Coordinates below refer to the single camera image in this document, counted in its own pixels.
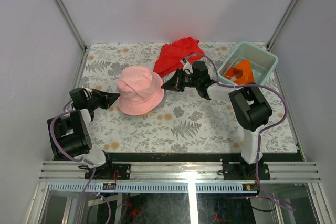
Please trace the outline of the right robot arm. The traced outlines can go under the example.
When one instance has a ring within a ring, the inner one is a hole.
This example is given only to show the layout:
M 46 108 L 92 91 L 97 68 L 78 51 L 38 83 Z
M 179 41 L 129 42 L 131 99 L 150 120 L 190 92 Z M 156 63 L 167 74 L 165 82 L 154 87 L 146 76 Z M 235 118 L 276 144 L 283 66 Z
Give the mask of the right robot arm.
M 195 88 L 198 95 L 206 100 L 220 100 L 231 103 L 234 115 L 243 128 L 244 146 L 238 164 L 224 165 L 223 176 L 228 180 L 270 180 L 268 165 L 263 161 L 259 131 L 267 125 L 272 109 L 258 87 L 240 89 L 220 86 L 213 80 L 203 61 L 196 61 L 191 68 L 178 68 L 161 88 L 183 92 Z

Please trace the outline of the teal plastic bin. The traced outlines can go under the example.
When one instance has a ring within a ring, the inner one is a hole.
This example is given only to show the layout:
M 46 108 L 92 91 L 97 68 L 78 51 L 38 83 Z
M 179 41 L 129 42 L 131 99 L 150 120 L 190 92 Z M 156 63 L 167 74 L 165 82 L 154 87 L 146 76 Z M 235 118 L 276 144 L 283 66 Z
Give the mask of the teal plastic bin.
M 217 73 L 220 82 L 233 85 L 234 83 L 224 77 L 224 74 L 230 67 L 235 67 L 244 60 L 249 61 L 255 83 L 259 85 L 266 83 L 278 63 L 276 55 L 249 42 L 241 42 L 219 67 Z

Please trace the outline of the wooden hat stand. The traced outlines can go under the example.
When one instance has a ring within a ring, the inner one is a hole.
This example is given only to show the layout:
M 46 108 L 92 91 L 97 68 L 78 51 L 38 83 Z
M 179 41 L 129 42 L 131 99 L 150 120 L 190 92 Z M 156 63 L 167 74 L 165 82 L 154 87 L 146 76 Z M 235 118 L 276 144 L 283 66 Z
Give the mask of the wooden hat stand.
M 145 114 L 141 114 L 141 115 L 139 115 L 139 116 L 149 116 L 149 115 L 152 115 L 152 114 L 155 114 L 156 112 L 154 112 L 154 111 L 150 111 L 150 112 L 147 112 L 147 113 L 145 113 Z

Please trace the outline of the blue bucket hat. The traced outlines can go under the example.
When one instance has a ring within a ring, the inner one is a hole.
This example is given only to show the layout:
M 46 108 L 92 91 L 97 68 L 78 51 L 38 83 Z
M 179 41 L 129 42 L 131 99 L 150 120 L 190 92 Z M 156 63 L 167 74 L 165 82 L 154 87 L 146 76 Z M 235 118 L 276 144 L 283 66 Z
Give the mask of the blue bucket hat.
M 159 103 L 159 106 L 163 106 L 165 104 L 166 98 L 167 98 L 167 91 L 164 90 L 164 96 L 163 96 L 161 102 Z

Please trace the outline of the orange hat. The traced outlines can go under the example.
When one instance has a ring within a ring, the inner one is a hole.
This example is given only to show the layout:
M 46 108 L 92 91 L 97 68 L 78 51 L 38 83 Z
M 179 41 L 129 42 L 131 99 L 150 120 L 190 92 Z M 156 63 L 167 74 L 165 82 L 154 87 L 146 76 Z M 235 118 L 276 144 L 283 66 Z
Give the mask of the orange hat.
M 253 71 L 249 60 L 244 60 L 236 66 L 230 67 L 225 73 L 224 77 L 231 82 L 244 85 L 255 82 Z

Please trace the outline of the red cloth hat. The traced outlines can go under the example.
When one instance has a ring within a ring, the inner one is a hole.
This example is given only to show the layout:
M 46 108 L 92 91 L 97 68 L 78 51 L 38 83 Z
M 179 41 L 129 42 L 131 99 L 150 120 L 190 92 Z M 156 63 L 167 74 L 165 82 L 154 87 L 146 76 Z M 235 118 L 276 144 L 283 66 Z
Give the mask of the red cloth hat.
M 181 60 L 187 56 L 196 54 L 188 58 L 190 64 L 198 61 L 204 54 L 198 45 L 199 41 L 192 37 L 182 38 L 173 43 L 162 46 L 158 60 L 155 62 L 153 71 L 161 78 L 169 73 L 175 72 L 183 67 Z

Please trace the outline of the pink hat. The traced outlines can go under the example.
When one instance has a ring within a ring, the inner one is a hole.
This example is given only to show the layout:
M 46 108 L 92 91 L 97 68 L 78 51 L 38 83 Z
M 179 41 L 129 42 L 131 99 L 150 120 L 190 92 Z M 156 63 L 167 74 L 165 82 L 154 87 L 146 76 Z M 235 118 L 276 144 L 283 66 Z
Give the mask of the pink hat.
M 127 115 L 143 115 L 155 109 L 163 100 L 161 77 L 146 67 L 129 66 L 117 81 L 120 93 L 119 109 Z

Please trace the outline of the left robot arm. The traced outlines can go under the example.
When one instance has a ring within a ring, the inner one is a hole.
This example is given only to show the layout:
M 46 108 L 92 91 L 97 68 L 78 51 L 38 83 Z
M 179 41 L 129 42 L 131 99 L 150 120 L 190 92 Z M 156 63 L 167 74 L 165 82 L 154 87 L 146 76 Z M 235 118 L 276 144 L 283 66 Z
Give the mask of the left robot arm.
M 89 88 L 75 88 L 69 94 L 71 110 L 66 105 L 61 115 L 47 120 L 54 158 L 78 163 L 85 179 L 118 180 L 119 171 L 108 154 L 92 149 L 88 125 L 96 109 L 109 109 L 120 95 Z

